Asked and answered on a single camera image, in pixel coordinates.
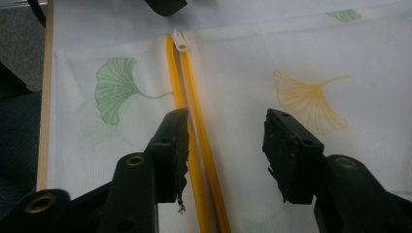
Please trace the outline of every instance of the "gray carpet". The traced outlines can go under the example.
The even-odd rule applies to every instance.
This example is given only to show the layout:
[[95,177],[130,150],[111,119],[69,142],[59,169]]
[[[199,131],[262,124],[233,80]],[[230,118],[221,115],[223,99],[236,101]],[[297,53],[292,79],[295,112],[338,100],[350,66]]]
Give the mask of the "gray carpet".
[[33,91],[42,89],[45,32],[29,7],[0,9],[0,60]]

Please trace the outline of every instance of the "zipper teeth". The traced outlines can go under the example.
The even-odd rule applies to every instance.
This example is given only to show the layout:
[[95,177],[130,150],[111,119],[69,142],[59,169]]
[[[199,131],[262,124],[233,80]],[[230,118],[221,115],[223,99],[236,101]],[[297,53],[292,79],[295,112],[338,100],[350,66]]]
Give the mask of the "zipper teeth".
[[[174,52],[174,41],[173,38],[168,35],[166,41],[166,55],[169,64],[170,80],[172,83],[172,88],[174,92],[176,108],[185,108],[187,105],[185,103],[185,98],[183,96],[183,90],[180,84],[179,73],[176,67],[175,52]],[[192,124],[188,125],[189,134],[194,135],[194,130]],[[203,233],[209,233],[211,231],[212,222],[209,219],[208,207],[206,204],[206,191],[205,185],[202,181],[200,165],[198,161],[198,155],[196,152],[196,146],[194,143],[194,137],[189,137],[189,173],[191,179],[191,186],[193,188],[194,201],[196,204],[197,218],[199,220],[200,231]]]
[[186,82],[189,88],[189,99],[191,102],[191,108],[194,114],[194,124],[198,133],[198,139],[200,142],[200,151],[203,157],[203,162],[206,170],[206,176],[209,181],[212,192],[212,201],[214,202],[216,212],[218,215],[219,226],[222,232],[229,233],[230,226],[227,219],[226,210],[224,207],[224,201],[221,192],[221,186],[219,184],[218,175],[216,173],[215,162],[213,154],[210,149],[209,139],[207,137],[206,128],[203,120],[203,116],[200,110],[200,104],[197,96],[196,86],[194,83],[193,72],[191,71],[189,53],[187,51],[182,52],[183,66],[186,75]]

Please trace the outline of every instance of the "screw hole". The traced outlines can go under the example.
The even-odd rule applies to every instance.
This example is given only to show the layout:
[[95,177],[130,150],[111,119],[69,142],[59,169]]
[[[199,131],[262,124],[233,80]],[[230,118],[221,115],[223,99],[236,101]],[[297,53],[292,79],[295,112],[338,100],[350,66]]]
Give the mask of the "screw hole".
[[118,224],[118,231],[129,231],[134,227],[134,221],[132,219],[125,219]]
[[356,169],[358,168],[358,164],[351,159],[345,157],[338,157],[335,159],[336,163],[346,169]]
[[27,204],[25,211],[29,214],[41,213],[50,208],[54,204],[55,199],[56,198],[53,194],[46,193],[30,201]]
[[313,145],[313,142],[310,140],[303,140],[303,143],[306,144],[307,146]]
[[135,155],[133,157],[129,157],[126,161],[126,164],[129,166],[138,166],[145,162],[145,158],[140,155]]

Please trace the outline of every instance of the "green ginkgo leaf print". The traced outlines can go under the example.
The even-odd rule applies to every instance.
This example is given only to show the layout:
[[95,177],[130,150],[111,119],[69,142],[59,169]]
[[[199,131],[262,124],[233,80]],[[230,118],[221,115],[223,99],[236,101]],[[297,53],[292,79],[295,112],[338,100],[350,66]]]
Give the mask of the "green ginkgo leaf print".
[[133,94],[140,94],[149,99],[158,99],[173,94],[167,92],[153,97],[140,91],[134,83],[132,75],[136,63],[134,58],[111,58],[97,70],[94,98],[104,122],[111,125],[118,124],[120,121],[119,108]]
[[361,13],[355,10],[337,11],[326,13],[330,17],[335,17],[339,21],[348,22],[361,19]]

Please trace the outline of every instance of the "yellow zipper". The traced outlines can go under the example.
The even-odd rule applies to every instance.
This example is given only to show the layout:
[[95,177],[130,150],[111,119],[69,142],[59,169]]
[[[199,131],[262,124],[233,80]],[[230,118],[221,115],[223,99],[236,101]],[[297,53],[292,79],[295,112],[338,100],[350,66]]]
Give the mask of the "yellow zipper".
[[[174,41],[171,36],[167,36],[166,41],[166,55],[169,64],[170,80],[172,83],[173,93],[175,97],[176,108],[185,108],[187,106],[184,92],[180,84],[179,72],[177,70],[175,52],[174,52]],[[200,164],[198,161],[198,155],[196,152],[196,146],[194,143],[194,133],[193,127],[189,124],[189,173],[191,179],[191,186],[193,188],[194,201],[196,204],[197,217],[199,219],[199,227],[201,232],[209,233],[211,231],[211,219],[208,213],[208,207],[206,202],[206,191],[205,185],[202,180],[202,175],[200,171]]]
[[[176,36],[179,36],[179,35],[177,35],[176,31],[175,31],[173,36],[176,37]],[[173,44],[171,45],[171,48],[169,48],[169,46],[170,46],[169,44],[173,43],[172,36],[169,35],[167,39],[168,39],[167,40],[168,41],[167,51],[174,52]],[[171,75],[172,83],[178,83],[179,78],[184,78],[184,81],[187,84],[187,87],[188,87],[188,92],[187,92],[188,96],[187,96],[187,98],[189,100],[188,102],[190,103],[189,108],[191,109],[192,116],[194,117],[194,127],[197,131],[197,135],[196,135],[197,137],[196,138],[198,139],[198,142],[199,142],[200,153],[201,153],[201,156],[203,158],[203,163],[204,163],[205,170],[206,170],[206,177],[207,177],[207,180],[208,180],[209,185],[210,185],[210,190],[211,190],[211,193],[212,193],[212,202],[214,204],[214,208],[216,210],[216,215],[218,217],[219,227],[221,229],[221,232],[229,233],[229,232],[231,232],[230,231],[230,226],[229,226],[226,210],[225,210],[225,207],[224,207],[224,201],[223,201],[223,197],[222,197],[221,186],[219,185],[219,179],[218,179],[218,175],[216,173],[213,154],[212,154],[212,151],[210,149],[209,139],[208,139],[208,136],[207,136],[207,133],[206,133],[206,127],[205,127],[203,116],[202,116],[201,109],[200,109],[200,103],[199,103],[199,99],[198,99],[198,96],[197,96],[197,91],[196,91],[196,85],[195,85],[195,82],[194,82],[193,72],[191,71],[189,52],[188,52],[187,48],[185,48],[184,50],[180,50],[180,51],[181,51],[180,54],[181,54],[181,57],[182,57],[184,74],[183,74],[182,77],[179,77],[179,75],[177,73],[177,68],[175,66],[174,71],[176,72],[176,74]],[[169,67],[171,67],[171,62],[170,62],[171,57],[169,57],[169,55],[168,55],[168,58],[169,58]],[[196,173],[201,175],[200,174],[200,168],[196,167],[196,170],[197,170]],[[194,185],[193,185],[193,192],[194,192],[195,189],[198,189],[198,188],[201,189],[200,187],[194,187]],[[205,200],[204,196],[203,197],[199,196],[199,198],[197,198],[195,196],[196,206],[198,208],[197,212],[199,213],[199,211],[201,212],[201,210],[206,211],[207,209],[204,209],[204,207],[202,205],[197,204],[198,199]]]

